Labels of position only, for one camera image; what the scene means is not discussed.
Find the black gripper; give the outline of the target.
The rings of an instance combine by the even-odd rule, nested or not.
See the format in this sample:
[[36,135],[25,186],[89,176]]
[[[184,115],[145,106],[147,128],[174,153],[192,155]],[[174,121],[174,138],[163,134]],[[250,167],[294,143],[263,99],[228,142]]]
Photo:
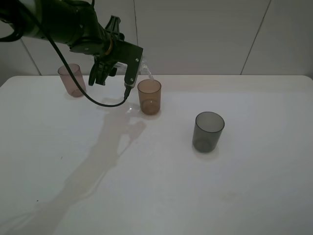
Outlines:
[[125,35],[120,32],[121,20],[111,15],[105,27],[108,34],[96,34],[92,37],[92,56],[94,64],[89,74],[89,86],[105,86],[108,76],[116,75],[116,63],[126,63],[127,50]]

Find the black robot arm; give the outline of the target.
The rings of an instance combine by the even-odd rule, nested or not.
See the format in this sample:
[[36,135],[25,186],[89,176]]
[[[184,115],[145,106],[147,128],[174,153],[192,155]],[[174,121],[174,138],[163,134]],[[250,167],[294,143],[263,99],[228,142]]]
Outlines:
[[127,65],[124,84],[131,87],[137,76],[137,61],[143,49],[125,41],[119,31],[120,18],[111,16],[103,27],[94,3],[83,0],[2,0],[0,19],[13,28],[1,42],[30,37],[67,45],[73,53],[91,55],[94,64],[89,85],[104,85],[115,76],[116,63]]

